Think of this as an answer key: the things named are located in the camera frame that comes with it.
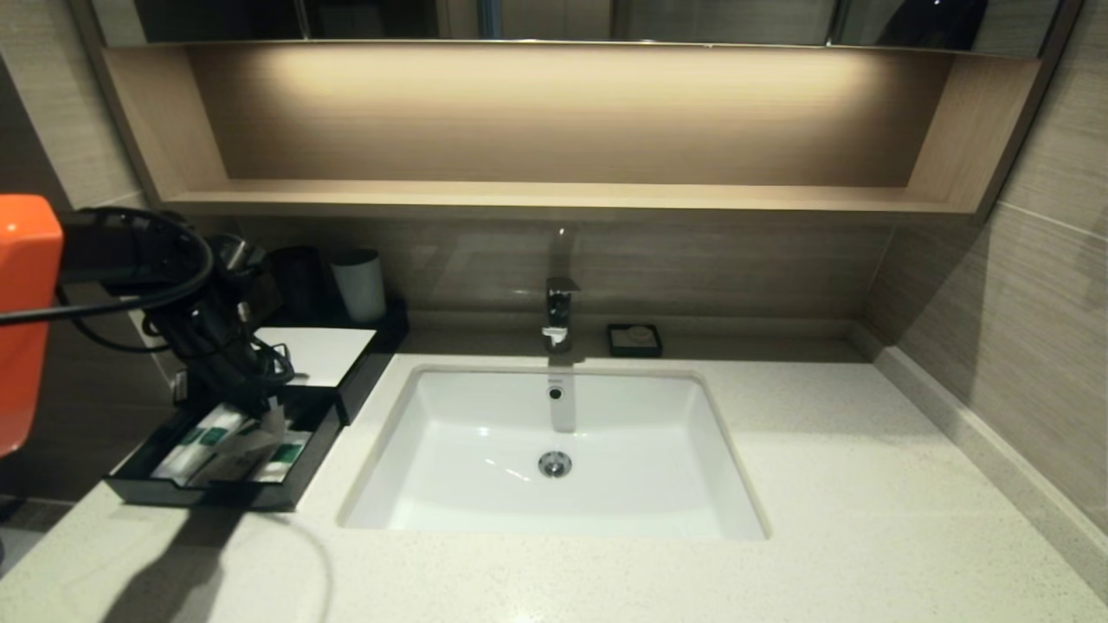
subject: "countertop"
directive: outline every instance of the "countertop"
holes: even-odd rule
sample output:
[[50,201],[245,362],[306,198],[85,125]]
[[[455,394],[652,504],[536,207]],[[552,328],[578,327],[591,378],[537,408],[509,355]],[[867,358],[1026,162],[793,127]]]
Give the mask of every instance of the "countertop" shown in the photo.
[[[434,350],[416,337],[409,350]],[[740,360],[591,357],[577,369],[698,375],[767,541],[340,528],[413,369],[547,364],[410,353],[392,360],[297,512],[126,507],[101,483],[0,582],[0,621],[1108,621],[1108,606],[873,366],[842,343],[815,345],[810,360],[796,343],[759,344],[733,350]]]

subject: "chrome faucet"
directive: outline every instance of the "chrome faucet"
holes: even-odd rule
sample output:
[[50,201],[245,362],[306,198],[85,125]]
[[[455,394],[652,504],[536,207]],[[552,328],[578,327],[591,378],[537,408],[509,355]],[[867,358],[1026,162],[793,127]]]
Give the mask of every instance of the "chrome faucet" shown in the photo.
[[570,277],[546,279],[546,326],[543,327],[547,353],[570,350],[570,300],[581,287]]

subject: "sink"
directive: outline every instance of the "sink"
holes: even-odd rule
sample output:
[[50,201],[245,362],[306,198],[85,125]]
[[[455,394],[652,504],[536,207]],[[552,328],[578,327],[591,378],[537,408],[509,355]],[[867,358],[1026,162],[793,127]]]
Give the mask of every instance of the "sink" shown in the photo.
[[347,528],[766,539],[693,378],[417,372],[375,456]]

